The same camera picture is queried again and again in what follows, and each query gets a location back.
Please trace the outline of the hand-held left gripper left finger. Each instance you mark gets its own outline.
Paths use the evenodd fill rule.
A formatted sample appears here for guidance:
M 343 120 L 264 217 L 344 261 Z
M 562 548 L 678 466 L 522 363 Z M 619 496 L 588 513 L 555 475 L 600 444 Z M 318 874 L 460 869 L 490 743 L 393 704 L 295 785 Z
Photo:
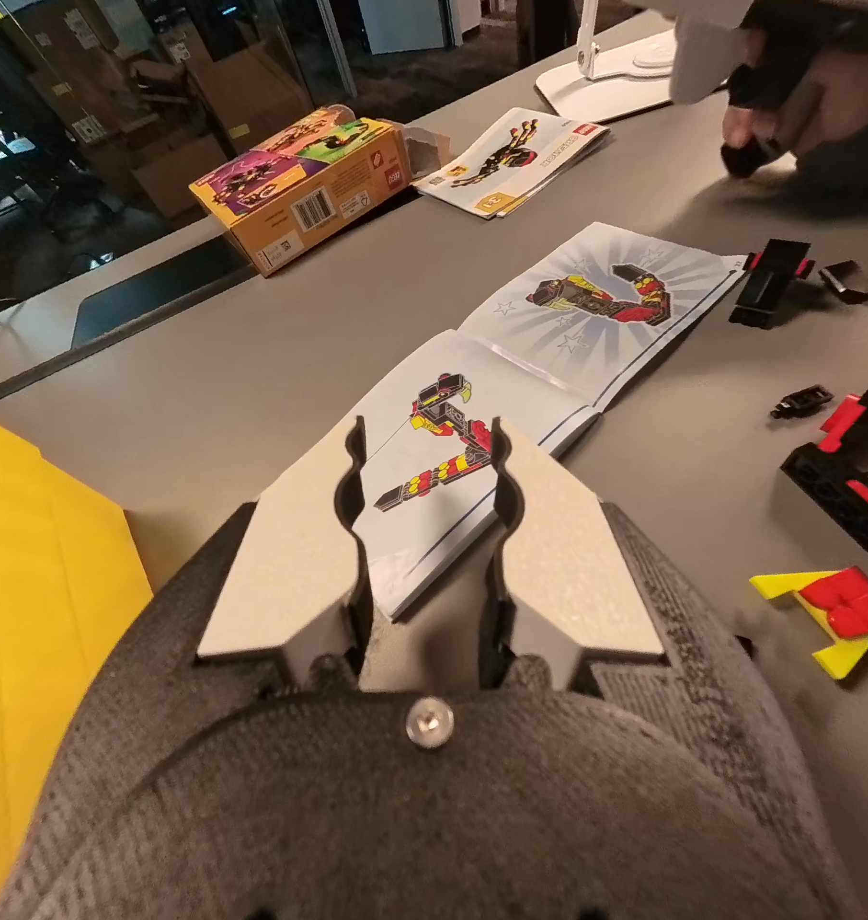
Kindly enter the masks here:
M 359 673 L 372 627 L 364 508 L 363 417 L 338 422 L 265 489 L 198 642 L 201 661 L 267 657 L 304 686 L 313 662 Z

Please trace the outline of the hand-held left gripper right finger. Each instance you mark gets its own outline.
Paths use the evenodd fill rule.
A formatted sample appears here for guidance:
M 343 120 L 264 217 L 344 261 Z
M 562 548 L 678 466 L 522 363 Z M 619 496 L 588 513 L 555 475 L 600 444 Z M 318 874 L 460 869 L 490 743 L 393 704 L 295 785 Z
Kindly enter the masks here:
M 499 535 L 486 572 L 479 686 L 524 658 L 555 691 L 586 687 L 595 663 L 659 665 L 667 653 L 598 496 L 510 420 L 496 417 Z

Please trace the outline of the yellow plastic bin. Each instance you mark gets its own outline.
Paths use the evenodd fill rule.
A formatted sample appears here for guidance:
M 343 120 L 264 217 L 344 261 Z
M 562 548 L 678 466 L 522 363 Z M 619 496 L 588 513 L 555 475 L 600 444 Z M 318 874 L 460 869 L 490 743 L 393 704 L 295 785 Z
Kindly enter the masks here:
M 0 889 L 76 708 L 151 598 L 123 510 L 0 426 Z

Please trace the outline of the closed lego instruction booklet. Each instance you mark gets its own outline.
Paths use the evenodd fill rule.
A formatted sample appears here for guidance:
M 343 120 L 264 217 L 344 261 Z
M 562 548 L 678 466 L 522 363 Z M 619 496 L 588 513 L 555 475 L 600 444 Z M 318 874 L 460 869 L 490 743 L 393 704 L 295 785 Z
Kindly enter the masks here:
M 589 121 L 509 109 L 463 154 L 414 187 L 482 219 L 503 217 L 599 147 L 609 132 Z

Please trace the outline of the black lego assembly red pins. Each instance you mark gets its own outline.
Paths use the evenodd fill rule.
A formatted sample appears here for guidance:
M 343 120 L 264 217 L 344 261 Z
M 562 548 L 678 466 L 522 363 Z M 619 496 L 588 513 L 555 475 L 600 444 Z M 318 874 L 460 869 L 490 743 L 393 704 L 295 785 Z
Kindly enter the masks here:
M 811 243 L 771 238 L 744 263 L 746 281 L 728 322 L 745 328 L 771 329 L 778 322 L 785 293 L 793 282 L 808 280 L 815 261 Z

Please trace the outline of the open lego instruction booklet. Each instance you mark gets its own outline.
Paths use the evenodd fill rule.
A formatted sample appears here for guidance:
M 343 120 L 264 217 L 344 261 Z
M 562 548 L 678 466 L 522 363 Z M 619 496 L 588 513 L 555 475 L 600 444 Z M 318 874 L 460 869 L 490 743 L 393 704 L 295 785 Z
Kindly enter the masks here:
M 429 339 L 355 406 L 355 525 L 378 611 L 403 615 L 495 520 L 492 422 L 553 456 L 742 275 L 721 256 L 590 224 Z

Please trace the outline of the black lego slope piece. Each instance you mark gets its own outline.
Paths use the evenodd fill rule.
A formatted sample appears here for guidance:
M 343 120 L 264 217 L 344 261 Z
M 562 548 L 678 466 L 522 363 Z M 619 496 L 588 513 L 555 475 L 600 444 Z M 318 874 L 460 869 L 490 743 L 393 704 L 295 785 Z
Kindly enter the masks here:
M 868 274 L 857 261 L 848 259 L 822 267 L 819 279 L 842 304 L 868 304 Z

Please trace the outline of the yellow and red lego assembly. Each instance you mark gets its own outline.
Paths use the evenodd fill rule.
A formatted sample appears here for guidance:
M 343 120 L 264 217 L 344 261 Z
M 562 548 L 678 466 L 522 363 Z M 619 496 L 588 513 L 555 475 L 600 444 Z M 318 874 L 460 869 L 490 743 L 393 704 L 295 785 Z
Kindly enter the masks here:
M 830 639 L 812 654 L 835 682 L 848 679 L 868 654 L 868 577 L 862 569 L 762 574 L 750 578 L 764 600 L 787 595 Z

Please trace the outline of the black and red lego assembly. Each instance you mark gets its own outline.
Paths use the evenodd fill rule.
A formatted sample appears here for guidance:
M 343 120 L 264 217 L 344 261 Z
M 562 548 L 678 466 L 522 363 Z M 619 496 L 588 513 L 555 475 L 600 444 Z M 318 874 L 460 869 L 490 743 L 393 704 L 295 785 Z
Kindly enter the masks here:
M 868 554 L 868 470 L 855 462 L 868 444 L 868 389 L 847 395 L 819 430 L 781 471 Z

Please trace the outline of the small black lego piece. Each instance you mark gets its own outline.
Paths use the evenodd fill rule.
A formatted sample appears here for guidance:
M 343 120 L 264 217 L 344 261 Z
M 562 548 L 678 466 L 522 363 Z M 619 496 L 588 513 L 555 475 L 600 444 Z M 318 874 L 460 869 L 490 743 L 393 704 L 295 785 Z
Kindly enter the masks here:
M 830 404 L 834 394 L 823 385 L 810 385 L 780 399 L 769 415 L 772 420 L 806 418 Z

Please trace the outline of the colourful cardboard lego box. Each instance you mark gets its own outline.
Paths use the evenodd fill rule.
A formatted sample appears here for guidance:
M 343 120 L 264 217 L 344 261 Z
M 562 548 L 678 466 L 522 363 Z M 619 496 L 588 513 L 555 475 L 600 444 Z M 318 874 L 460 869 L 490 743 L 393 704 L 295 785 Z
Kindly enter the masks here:
M 340 104 L 316 109 L 189 184 L 264 278 L 444 167 L 450 138 Z

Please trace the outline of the person's right hand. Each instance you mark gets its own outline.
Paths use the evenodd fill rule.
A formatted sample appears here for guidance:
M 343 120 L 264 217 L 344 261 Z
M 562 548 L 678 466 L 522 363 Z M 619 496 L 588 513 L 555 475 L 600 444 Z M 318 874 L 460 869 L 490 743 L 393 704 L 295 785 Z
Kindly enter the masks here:
M 868 198 L 868 19 L 742 34 L 720 150 L 728 173 L 749 178 L 790 153 L 808 194 Z

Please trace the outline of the white lamp base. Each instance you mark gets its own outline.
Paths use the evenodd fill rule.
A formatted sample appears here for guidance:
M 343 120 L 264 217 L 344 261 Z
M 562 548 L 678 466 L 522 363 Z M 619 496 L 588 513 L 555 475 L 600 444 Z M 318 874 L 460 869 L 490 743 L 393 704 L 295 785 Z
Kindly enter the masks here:
M 670 103 L 674 27 L 602 51 L 596 41 L 599 2 L 582 5 L 577 58 L 539 75 L 535 89 L 560 117 L 609 123 Z

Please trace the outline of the white cabinet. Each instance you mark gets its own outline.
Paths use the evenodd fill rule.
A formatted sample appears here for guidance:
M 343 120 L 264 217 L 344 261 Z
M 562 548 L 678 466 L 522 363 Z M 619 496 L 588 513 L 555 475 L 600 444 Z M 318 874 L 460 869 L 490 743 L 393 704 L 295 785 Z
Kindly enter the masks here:
M 459 1 L 359 1 L 374 55 L 451 49 L 463 44 Z

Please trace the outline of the large brown cardboard box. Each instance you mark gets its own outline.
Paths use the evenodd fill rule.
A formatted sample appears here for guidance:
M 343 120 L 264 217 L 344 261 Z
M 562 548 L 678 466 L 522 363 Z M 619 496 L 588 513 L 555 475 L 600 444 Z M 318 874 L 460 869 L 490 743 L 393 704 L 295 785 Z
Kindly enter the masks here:
M 197 207 L 190 184 L 312 109 L 302 82 L 280 61 L 282 47 L 258 41 L 218 62 L 137 60 L 129 73 L 157 121 L 131 154 L 130 172 L 155 209 L 172 220 Z

